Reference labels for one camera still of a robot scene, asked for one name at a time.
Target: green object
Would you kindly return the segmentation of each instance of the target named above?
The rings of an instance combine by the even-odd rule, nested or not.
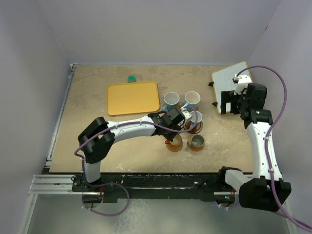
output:
[[[130,82],[136,82],[135,76],[129,76],[128,77],[128,83],[130,83]]]

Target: brown cup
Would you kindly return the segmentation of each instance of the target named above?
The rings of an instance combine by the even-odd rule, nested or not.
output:
[[[200,123],[197,123],[197,125],[196,125],[192,130],[188,131],[188,133],[190,133],[190,134],[197,134],[197,133],[200,133],[201,130],[203,129],[203,126],[204,126],[203,121],[201,121]],[[191,123],[190,123],[190,122],[187,122],[187,123],[184,125],[183,128],[184,128],[184,130],[188,130],[188,129],[190,129],[190,127],[191,127]]]
[[[176,135],[173,141],[165,141],[166,147],[172,152],[178,152],[183,148],[183,141],[180,135]]]

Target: tabletop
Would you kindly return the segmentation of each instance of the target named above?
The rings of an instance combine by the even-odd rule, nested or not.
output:
[[[101,163],[101,172],[217,172],[222,166],[253,171],[253,158],[244,122],[239,115],[220,115],[214,89],[208,86],[213,72],[220,66],[77,66],[68,93],[60,129],[54,146],[50,172],[80,172],[80,159],[74,156],[78,135],[97,117],[107,121],[140,118],[145,113],[109,116],[106,113],[107,87],[126,83],[128,76],[137,81],[155,81],[160,106],[167,92],[180,95],[180,103],[188,91],[201,96],[199,111],[203,115],[205,147],[193,152],[187,147],[189,133],[182,133],[184,146],[171,152],[162,136],[136,137],[112,146]]]
[[[118,203],[95,204],[114,213]],[[126,211],[103,217],[81,208],[81,195],[38,195],[28,234],[288,234],[285,219],[272,212],[236,207],[226,210],[199,200],[131,199]]]

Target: yellow tray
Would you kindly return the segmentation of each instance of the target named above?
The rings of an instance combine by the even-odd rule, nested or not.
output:
[[[107,87],[106,111],[110,116],[154,112],[159,107],[158,88],[154,81]]]

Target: blue and white cup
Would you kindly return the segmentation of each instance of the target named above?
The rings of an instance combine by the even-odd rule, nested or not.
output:
[[[185,94],[184,106],[191,106],[196,109],[200,102],[200,95],[195,91],[189,91]]]
[[[203,120],[203,115],[199,111],[196,111],[196,113],[197,113],[197,125],[198,125]],[[195,115],[194,111],[191,111],[190,114],[192,115],[192,118],[190,120],[190,122],[191,122],[190,128],[191,128],[195,124],[196,115]]]
[[[165,94],[164,101],[165,105],[161,108],[161,110],[168,112],[179,105],[180,96],[175,92],[169,92]]]

